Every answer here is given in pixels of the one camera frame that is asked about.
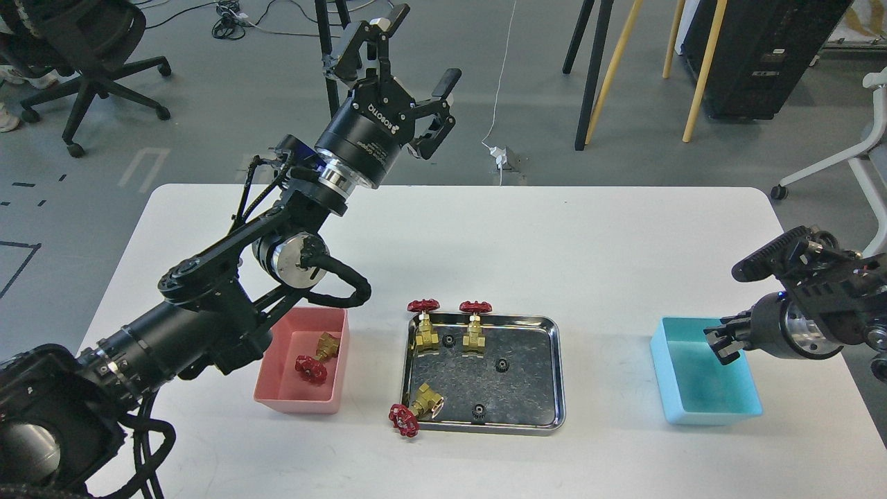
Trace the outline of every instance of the pink bin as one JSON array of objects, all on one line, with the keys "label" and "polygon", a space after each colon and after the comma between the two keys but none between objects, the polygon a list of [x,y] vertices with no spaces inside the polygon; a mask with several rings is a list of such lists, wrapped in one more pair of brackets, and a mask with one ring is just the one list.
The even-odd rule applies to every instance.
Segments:
[{"label": "pink bin", "polygon": [[[314,355],[323,333],[341,340],[339,356],[324,362],[323,384],[313,384],[295,370],[295,358]],[[341,308],[297,306],[271,327],[271,346],[262,358],[253,400],[285,413],[334,414],[348,357],[348,312]]]}]

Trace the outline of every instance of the red valve handwheel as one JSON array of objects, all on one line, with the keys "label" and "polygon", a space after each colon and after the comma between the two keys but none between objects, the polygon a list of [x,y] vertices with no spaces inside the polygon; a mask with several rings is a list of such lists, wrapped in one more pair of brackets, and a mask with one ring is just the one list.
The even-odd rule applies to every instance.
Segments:
[{"label": "red valve handwheel", "polygon": [[312,383],[321,384],[326,381],[326,368],[314,357],[299,355],[295,358],[295,370]]},{"label": "red valve handwheel", "polygon": [[415,437],[419,432],[419,421],[404,404],[395,404],[389,411],[389,419],[394,427],[405,437]]},{"label": "red valve handwheel", "polygon": [[462,302],[459,309],[466,313],[487,313],[493,311],[493,305],[487,302]]},{"label": "red valve handwheel", "polygon": [[429,298],[426,300],[413,300],[406,306],[406,310],[410,312],[431,312],[441,307],[437,300]]}]

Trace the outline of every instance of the stainless steel tray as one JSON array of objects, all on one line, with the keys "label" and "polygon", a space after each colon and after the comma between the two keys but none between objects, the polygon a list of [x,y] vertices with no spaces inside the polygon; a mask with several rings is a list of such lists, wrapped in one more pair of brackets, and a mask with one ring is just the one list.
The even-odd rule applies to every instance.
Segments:
[{"label": "stainless steel tray", "polygon": [[[535,315],[482,315],[486,336],[483,356],[462,354],[468,314],[431,313],[440,339],[433,352],[416,353],[413,338],[418,316],[409,325],[401,403],[409,407],[423,383],[443,395],[434,418],[424,416],[422,430],[545,434],[566,415],[557,325]],[[444,346],[445,338],[452,346]],[[505,359],[504,372],[497,363]],[[475,406],[483,405],[483,417]]]}]

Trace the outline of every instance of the white table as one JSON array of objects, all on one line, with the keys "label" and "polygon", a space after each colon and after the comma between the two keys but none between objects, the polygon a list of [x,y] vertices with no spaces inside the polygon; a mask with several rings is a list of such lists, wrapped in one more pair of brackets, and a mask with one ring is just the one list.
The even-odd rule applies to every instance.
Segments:
[{"label": "white table", "polygon": [[[154,192],[85,345],[161,300],[158,278],[221,237],[239,186]],[[167,497],[872,497],[887,495],[887,451],[840,356],[752,352],[764,415],[727,427],[665,422],[649,353],[662,315],[722,316],[778,289],[731,266],[781,233],[746,188],[385,186],[358,189],[322,235],[373,298],[349,312],[341,410],[286,416],[252,401],[254,363],[210,368],[161,391],[155,417],[178,442],[160,469]],[[272,285],[245,255],[242,281]],[[348,290],[327,277],[318,290]],[[551,317],[561,331],[566,423],[550,436],[420,432],[387,419],[400,391],[406,304]],[[131,473],[131,452],[90,482]]]}]

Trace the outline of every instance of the black robotic arm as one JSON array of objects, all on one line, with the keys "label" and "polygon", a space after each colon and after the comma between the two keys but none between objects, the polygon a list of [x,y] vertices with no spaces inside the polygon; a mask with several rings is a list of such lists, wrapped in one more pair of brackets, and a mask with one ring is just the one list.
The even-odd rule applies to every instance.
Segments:
[{"label": "black robotic arm", "polygon": [[[149,496],[146,482],[156,485],[154,471],[175,441],[170,424],[150,418],[163,384],[176,376],[193,379],[208,366],[228,374],[261,359],[271,325],[299,300],[345,308],[369,299],[369,283],[330,256],[319,229],[330,213],[345,213],[355,186],[378,187],[402,147],[428,159],[455,124],[447,99],[458,69],[447,70],[432,99],[420,103],[390,74],[388,39],[408,12],[397,5],[387,18],[350,25],[344,48],[325,60],[329,75],[351,83],[346,102],[314,148],[285,136],[273,159],[253,160],[231,231],[161,277],[162,303],[77,357],[59,345],[42,345],[0,364],[0,484],[15,484],[0,485],[0,496],[87,494],[86,480],[121,447],[122,426],[136,435],[137,472],[108,497],[130,497],[139,489]],[[363,44],[377,64],[356,79],[349,65]],[[414,137],[416,120],[427,115],[434,116],[431,127]],[[276,177],[247,207],[253,174],[262,165]],[[275,188],[280,195],[273,206],[251,218]],[[279,283],[255,300],[239,283],[247,247]],[[354,292],[314,293],[325,273]],[[156,452],[144,439],[147,432],[164,436]]]},{"label": "black robotic arm", "polygon": [[887,254],[863,258],[841,249],[832,234],[799,226],[733,268],[740,282],[771,275],[785,291],[705,330],[722,364],[738,359],[740,350],[823,360],[844,345],[866,343],[878,352],[872,373],[887,382]]}]

